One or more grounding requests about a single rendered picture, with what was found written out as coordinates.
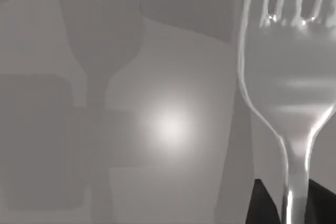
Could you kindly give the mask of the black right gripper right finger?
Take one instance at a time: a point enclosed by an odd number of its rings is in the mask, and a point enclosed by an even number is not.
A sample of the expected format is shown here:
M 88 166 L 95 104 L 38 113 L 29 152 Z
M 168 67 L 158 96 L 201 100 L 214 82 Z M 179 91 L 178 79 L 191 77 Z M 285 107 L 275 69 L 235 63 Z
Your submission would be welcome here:
M 336 224 L 336 193 L 309 180 L 305 224 Z

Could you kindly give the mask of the silver metal fork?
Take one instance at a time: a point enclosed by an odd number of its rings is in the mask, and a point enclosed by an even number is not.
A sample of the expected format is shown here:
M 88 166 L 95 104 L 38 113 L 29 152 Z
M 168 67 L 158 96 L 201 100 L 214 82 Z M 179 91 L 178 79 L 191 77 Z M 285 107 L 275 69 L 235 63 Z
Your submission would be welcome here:
M 336 112 L 336 0 L 244 0 L 237 75 L 282 152 L 281 224 L 305 224 L 314 142 Z

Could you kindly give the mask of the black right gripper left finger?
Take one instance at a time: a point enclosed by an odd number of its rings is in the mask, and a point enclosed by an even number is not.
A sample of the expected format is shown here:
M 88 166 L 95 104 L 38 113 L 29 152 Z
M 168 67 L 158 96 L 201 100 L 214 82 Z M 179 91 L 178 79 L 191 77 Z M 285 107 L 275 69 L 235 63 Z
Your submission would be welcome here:
M 277 207 L 261 179 L 254 180 L 245 224 L 281 224 Z

